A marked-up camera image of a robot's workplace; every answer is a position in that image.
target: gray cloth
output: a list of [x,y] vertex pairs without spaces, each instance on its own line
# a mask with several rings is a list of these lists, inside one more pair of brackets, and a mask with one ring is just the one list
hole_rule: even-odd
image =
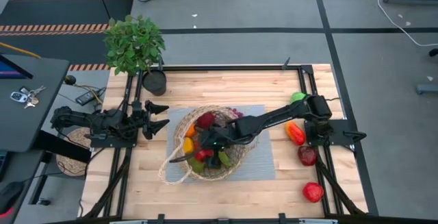
[[[264,105],[232,106],[231,108],[237,109],[237,111],[244,115],[258,116],[265,113]],[[170,122],[167,125],[166,156],[169,156],[173,151],[173,136],[178,123],[193,109],[194,108],[169,109],[168,117]],[[271,142],[268,131],[263,131],[256,139],[259,139],[259,144],[245,156],[240,167],[224,180],[275,179],[274,160],[272,158]],[[166,179],[169,182],[175,182],[178,179],[181,179],[184,174],[185,173],[177,163],[170,163],[167,166]],[[191,178],[187,178],[184,181],[184,183],[193,182],[195,182],[195,180]]]

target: concrete floor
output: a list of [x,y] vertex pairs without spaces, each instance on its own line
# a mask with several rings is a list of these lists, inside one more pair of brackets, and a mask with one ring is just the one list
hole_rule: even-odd
[[[324,0],[324,4],[332,28],[392,27],[377,8],[376,0]],[[384,7],[401,25],[410,22],[411,27],[438,27],[436,7]],[[194,25],[322,27],[315,0],[134,1],[132,14],[150,16],[164,29]],[[430,48],[415,46],[403,34],[333,37],[358,127],[368,134],[363,150],[379,214],[438,219],[438,96],[415,93],[416,84],[438,84],[438,58],[429,58]],[[421,43],[438,42],[437,34],[413,37]],[[167,64],[282,63],[287,57],[291,57],[291,63],[331,63],[324,34],[184,34],[165,35],[164,39]],[[107,77],[104,72],[75,75],[80,75],[82,84],[95,86],[103,86]],[[62,91],[77,96],[72,90]],[[61,98],[53,108],[74,106]],[[51,179],[43,197],[53,198],[53,206],[23,205],[17,223],[73,219],[81,186],[80,180]]]

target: round mat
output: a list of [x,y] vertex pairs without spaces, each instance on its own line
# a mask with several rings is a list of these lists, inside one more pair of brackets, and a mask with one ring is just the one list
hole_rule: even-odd
[[[90,129],[82,127],[78,128],[71,133],[67,134],[67,136],[74,142],[83,145],[87,148],[90,148],[91,140],[86,138],[85,135],[90,133]],[[82,176],[85,174],[86,163],[76,161],[74,159],[67,158],[62,155],[56,155],[57,166],[60,168],[61,172],[68,176]]]

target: wooden table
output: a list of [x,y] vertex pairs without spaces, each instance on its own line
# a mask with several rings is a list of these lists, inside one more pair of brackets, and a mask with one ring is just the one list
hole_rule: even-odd
[[[313,65],[319,95],[327,99],[338,97],[329,64]],[[154,97],[145,89],[141,102],[151,100],[172,108],[201,105],[265,105],[266,112],[288,104],[293,92],[300,91],[298,71],[170,71],[166,72],[167,93]],[[116,108],[123,100],[127,76],[114,75],[111,70],[104,109]],[[309,80],[306,86],[310,92]],[[133,81],[133,100],[136,79]],[[329,102],[332,119],[344,117],[339,99]],[[167,118],[167,113],[155,116]],[[296,120],[303,127],[303,120]],[[133,149],[123,219],[214,219],[220,217],[261,219],[323,217],[321,203],[309,203],[302,196],[307,182],[317,182],[315,167],[303,166],[297,156],[297,146],[287,137],[284,126],[269,130],[276,171],[275,180],[200,182],[167,186],[159,181],[158,169],[166,157],[166,128],[147,141],[139,133],[138,146]],[[113,149],[106,149],[91,162],[83,190],[84,213],[101,196],[108,184]],[[332,146],[331,153],[337,180],[358,208],[367,211],[365,197],[355,157],[344,147]],[[330,185],[326,182],[331,212],[335,212]],[[115,191],[112,214],[115,213],[118,189]]]

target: black pot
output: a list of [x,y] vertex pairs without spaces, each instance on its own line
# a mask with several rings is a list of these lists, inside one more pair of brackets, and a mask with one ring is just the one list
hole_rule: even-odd
[[166,93],[166,75],[160,70],[151,70],[143,75],[142,84],[150,93],[160,96]]

